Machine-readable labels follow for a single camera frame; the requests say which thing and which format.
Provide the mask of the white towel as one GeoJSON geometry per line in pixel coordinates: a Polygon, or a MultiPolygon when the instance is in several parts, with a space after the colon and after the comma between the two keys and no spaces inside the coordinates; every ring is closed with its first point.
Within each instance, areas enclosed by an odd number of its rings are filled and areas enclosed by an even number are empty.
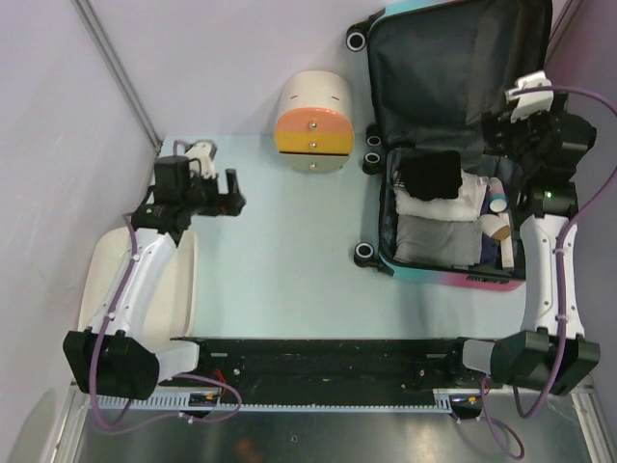
{"type": "Polygon", "coordinates": [[[404,188],[398,171],[393,175],[395,207],[399,215],[445,222],[474,222],[481,215],[488,179],[462,172],[462,186],[456,199],[423,201],[412,197],[404,188]]]}

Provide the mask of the pink and teal kids suitcase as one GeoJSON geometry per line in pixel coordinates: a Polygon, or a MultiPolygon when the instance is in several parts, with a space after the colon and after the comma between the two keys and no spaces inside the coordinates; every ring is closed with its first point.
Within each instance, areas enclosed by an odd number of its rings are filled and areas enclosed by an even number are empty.
{"type": "Polygon", "coordinates": [[[357,266],[425,284],[497,292],[523,285],[520,242],[509,249],[508,269],[499,259],[474,266],[397,260],[393,183],[402,161],[454,150],[467,172],[515,189],[520,168],[485,149],[480,122],[503,109],[504,93],[519,77],[542,69],[551,17],[549,1],[401,1],[347,29],[347,48],[367,57],[375,116],[362,168],[381,179],[377,239],[357,244],[357,266]]]}

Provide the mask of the black garment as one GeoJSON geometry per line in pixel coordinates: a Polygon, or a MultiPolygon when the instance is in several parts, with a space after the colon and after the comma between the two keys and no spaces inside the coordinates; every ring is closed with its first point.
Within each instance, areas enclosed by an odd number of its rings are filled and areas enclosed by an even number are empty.
{"type": "Polygon", "coordinates": [[[454,150],[403,160],[398,174],[407,193],[425,202],[457,199],[463,184],[461,156],[454,150]]]}

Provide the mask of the white rectangular tray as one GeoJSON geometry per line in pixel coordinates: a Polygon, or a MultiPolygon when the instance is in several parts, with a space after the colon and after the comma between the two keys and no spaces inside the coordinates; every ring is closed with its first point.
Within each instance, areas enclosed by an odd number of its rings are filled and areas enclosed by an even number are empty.
{"type": "MultiPolygon", "coordinates": [[[[105,302],[107,293],[129,252],[129,234],[125,228],[105,233],[96,243],[82,297],[78,329],[83,331],[105,302]]],[[[140,343],[149,350],[172,338],[187,337],[194,323],[198,272],[198,236],[186,231],[168,261],[147,311],[144,338],[140,343]]]]}

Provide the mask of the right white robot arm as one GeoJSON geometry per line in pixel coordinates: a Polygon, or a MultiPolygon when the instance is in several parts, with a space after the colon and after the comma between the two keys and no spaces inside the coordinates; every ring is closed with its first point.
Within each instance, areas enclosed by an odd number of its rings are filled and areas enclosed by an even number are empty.
{"type": "Polygon", "coordinates": [[[482,134],[488,153],[523,172],[514,208],[525,268],[523,323],[500,340],[464,339],[444,374],[456,387],[484,373],[497,383],[566,395],[601,359],[577,311],[573,259],[579,207],[572,178],[597,130],[580,116],[547,110],[518,120],[486,113],[482,134]]]}

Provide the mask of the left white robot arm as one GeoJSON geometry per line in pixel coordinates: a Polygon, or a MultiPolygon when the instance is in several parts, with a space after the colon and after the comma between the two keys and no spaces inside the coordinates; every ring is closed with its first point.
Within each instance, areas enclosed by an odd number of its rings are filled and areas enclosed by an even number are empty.
{"type": "Polygon", "coordinates": [[[67,333],[63,350],[81,392],[128,400],[149,398],[157,385],[179,374],[206,383],[212,361],[199,347],[168,337],[146,342],[146,321],[156,288],[195,216],[237,217],[246,204],[237,172],[225,171],[227,189],[210,159],[164,156],[154,164],[154,182],[128,214],[128,248],[106,298],[80,331],[67,333]]]}

